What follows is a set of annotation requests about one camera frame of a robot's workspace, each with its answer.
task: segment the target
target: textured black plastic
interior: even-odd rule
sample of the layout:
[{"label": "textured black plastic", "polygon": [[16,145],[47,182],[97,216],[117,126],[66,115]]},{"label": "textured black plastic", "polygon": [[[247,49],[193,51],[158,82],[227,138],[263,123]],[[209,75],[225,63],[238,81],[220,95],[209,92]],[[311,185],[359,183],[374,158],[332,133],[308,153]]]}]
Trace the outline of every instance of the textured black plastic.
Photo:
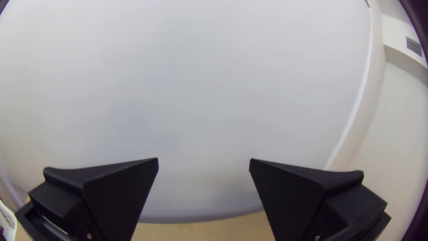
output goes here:
[{"label": "textured black plastic", "polygon": [[30,192],[31,203],[16,216],[30,235],[47,240],[56,238],[42,225],[43,217],[79,240],[91,234],[91,240],[130,241],[158,169],[157,158],[73,170],[48,167],[46,182]]},{"label": "textured black plastic", "polygon": [[386,206],[361,185],[361,171],[331,172],[251,159],[250,173],[277,241],[312,241],[343,230],[350,230],[352,238],[362,237]]},{"label": "textured black plastic", "polygon": [[131,240],[158,172],[157,158],[74,170],[45,168],[49,183],[81,194],[108,241]]}]

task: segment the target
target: wooden floor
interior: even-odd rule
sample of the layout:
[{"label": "wooden floor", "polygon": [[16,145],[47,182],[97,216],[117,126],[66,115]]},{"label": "wooden floor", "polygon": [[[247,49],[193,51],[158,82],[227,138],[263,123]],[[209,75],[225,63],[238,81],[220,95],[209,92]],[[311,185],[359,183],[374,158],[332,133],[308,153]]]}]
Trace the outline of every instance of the wooden floor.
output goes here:
[{"label": "wooden floor", "polygon": [[[30,241],[19,225],[17,241]],[[191,224],[141,224],[132,241],[274,241],[264,212]]]}]

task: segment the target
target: beige floor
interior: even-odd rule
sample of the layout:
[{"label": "beige floor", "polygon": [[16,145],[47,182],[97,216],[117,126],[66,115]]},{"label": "beige floor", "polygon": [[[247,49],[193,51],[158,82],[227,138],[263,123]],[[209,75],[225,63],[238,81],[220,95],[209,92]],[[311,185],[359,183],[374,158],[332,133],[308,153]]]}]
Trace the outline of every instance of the beige floor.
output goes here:
[{"label": "beige floor", "polygon": [[[17,241],[30,241],[19,225]],[[138,224],[132,241],[274,241],[264,212],[191,224]]]}]

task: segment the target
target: white wall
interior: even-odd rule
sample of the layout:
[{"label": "white wall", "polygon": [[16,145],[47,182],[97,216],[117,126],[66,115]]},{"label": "white wall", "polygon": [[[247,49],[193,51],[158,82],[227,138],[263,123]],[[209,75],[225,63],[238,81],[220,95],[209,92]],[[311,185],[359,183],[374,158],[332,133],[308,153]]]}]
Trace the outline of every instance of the white wall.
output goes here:
[{"label": "white wall", "polygon": [[387,63],[373,121],[351,169],[388,202],[392,217],[379,241],[397,241],[416,212],[428,177],[428,88]]},{"label": "white wall", "polygon": [[377,0],[382,14],[396,18],[406,24],[412,25],[406,11],[398,0]]}]

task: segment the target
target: white curved surface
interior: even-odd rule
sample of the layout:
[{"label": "white curved surface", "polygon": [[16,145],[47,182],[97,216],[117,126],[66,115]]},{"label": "white curved surface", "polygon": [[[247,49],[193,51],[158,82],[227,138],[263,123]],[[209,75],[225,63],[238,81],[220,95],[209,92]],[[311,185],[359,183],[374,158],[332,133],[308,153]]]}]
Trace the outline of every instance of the white curved surface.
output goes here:
[{"label": "white curved surface", "polygon": [[326,165],[369,37],[361,0],[10,1],[0,151],[27,190],[45,166],[156,156],[145,221],[251,212],[251,157]]},{"label": "white curved surface", "polygon": [[385,72],[382,13],[377,0],[370,5],[370,43],[364,77],[341,138],[332,152],[326,169],[348,171],[369,130],[378,105]]}]

